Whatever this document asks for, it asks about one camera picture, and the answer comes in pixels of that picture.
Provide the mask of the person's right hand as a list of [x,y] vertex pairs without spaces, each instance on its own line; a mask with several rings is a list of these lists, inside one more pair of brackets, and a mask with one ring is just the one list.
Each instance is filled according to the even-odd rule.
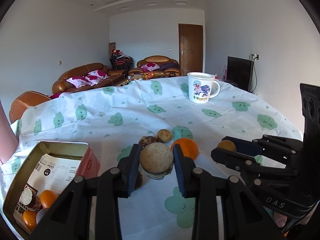
[[283,228],[287,222],[287,217],[285,215],[277,213],[276,211],[272,211],[272,218],[279,228]]

